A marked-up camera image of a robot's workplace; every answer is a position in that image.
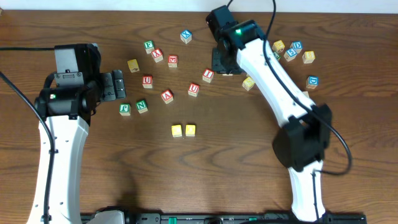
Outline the yellow O block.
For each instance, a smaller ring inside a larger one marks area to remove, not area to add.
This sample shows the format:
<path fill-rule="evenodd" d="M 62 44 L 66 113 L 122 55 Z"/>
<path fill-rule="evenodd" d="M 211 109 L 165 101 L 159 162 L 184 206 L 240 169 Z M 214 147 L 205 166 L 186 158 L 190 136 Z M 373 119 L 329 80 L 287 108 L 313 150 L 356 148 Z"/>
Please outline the yellow O block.
<path fill-rule="evenodd" d="M 185 127 L 185 135 L 188 137 L 195 137 L 196 126 L 194 124 L 187 124 Z"/>

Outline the yellow C block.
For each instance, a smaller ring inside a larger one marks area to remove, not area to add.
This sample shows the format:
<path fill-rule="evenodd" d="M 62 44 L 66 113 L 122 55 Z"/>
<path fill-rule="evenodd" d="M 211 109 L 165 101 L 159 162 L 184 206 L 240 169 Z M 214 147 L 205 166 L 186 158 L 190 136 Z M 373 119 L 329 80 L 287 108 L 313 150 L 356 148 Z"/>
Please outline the yellow C block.
<path fill-rule="evenodd" d="M 182 137 L 182 125 L 181 124 L 178 124 L 178 125 L 173 125 L 172 126 L 172 136 L 174 137 L 174 138 L 177 138 L 177 137 Z"/>

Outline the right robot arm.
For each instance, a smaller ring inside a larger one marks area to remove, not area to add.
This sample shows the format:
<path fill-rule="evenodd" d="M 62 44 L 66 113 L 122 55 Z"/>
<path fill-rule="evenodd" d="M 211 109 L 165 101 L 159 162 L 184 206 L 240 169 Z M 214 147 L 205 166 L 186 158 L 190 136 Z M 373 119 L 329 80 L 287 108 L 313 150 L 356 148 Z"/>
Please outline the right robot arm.
<path fill-rule="evenodd" d="M 223 75 L 246 72 L 277 119 L 280 129 L 272 147 L 289 171 L 293 214 L 303 222 L 319 221 L 325 208 L 317 170 L 323 167 L 330 131 L 316 117 L 330 124 L 329 107 L 317 106 L 297 88 L 254 20 L 238 22 L 227 6 L 221 6 L 209 13 L 206 23 L 217 43 L 212 69 Z"/>

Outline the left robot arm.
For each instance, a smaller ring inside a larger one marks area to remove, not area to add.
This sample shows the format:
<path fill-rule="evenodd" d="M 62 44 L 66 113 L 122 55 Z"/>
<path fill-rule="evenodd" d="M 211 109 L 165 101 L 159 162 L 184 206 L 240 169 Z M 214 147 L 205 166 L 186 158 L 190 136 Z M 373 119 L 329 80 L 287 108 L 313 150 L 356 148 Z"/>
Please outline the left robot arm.
<path fill-rule="evenodd" d="M 121 70 L 101 73 L 96 44 L 57 45 L 57 70 L 35 99 L 40 159 L 28 223 L 81 223 L 83 148 L 96 107 L 126 97 Z"/>

